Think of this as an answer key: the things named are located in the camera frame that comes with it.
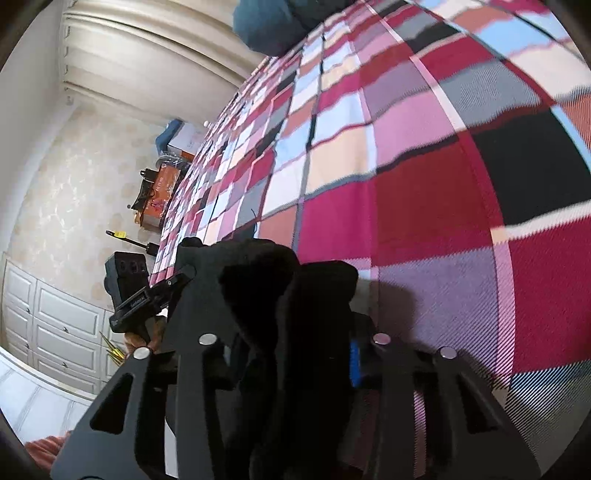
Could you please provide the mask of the black pants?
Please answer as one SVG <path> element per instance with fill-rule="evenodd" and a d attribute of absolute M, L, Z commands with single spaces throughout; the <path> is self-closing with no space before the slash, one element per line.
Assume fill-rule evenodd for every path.
<path fill-rule="evenodd" d="M 358 271 L 301 263 L 270 240 L 184 239 L 188 283 L 164 348 L 178 358 L 176 456 L 182 479 L 360 479 L 346 462 L 356 400 L 351 309 Z"/>

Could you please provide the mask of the black stick with yellow tag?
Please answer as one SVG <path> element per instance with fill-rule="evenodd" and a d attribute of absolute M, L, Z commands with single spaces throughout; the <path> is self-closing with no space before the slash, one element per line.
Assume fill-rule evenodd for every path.
<path fill-rule="evenodd" d="M 107 236 L 119 239 L 119 240 L 126 242 L 130 245 L 133 245 L 135 247 L 141 248 L 149 256 L 152 256 L 152 257 L 157 256 L 159 246 L 153 242 L 140 243 L 139 241 L 129 238 L 124 231 L 106 230 L 105 234 Z"/>

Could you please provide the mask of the white drawer cabinet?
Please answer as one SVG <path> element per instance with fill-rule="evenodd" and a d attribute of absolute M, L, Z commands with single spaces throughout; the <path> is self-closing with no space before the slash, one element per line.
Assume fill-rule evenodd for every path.
<path fill-rule="evenodd" d="M 96 395 L 117 365 L 111 345 L 111 311 L 67 294 L 1 254 L 1 345 L 34 370 L 71 388 Z"/>

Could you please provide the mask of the white box with blue cloth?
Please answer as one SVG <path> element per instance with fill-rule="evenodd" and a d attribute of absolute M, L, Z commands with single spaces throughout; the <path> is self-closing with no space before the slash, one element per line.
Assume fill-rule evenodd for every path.
<path fill-rule="evenodd" d="M 171 120 L 155 139 L 159 155 L 170 154 L 191 162 L 204 142 L 205 128 L 179 119 Z"/>

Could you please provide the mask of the beige curtain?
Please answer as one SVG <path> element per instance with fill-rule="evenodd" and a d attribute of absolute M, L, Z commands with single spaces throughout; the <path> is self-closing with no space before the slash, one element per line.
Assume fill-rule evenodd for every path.
<path fill-rule="evenodd" d="M 215 119 L 263 59 L 232 31 L 235 1 L 63 4 L 61 83 L 153 122 Z"/>

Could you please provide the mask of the plaid pink red bedspread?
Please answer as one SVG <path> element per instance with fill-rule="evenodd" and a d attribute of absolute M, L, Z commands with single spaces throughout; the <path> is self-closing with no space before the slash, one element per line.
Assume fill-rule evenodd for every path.
<path fill-rule="evenodd" d="M 468 354 L 548 471 L 590 411 L 590 70 L 540 1 L 359 1 L 259 64 L 172 200 L 188 236 L 342 260 L 353 307 Z"/>

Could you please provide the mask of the dark teal pillow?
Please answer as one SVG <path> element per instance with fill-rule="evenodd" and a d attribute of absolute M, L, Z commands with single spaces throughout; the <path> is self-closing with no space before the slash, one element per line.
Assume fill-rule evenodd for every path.
<path fill-rule="evenodd" d="M 249 50 L 280 57 L 349 0 L 242 0 L 233 11 L 232 30 Z"/>

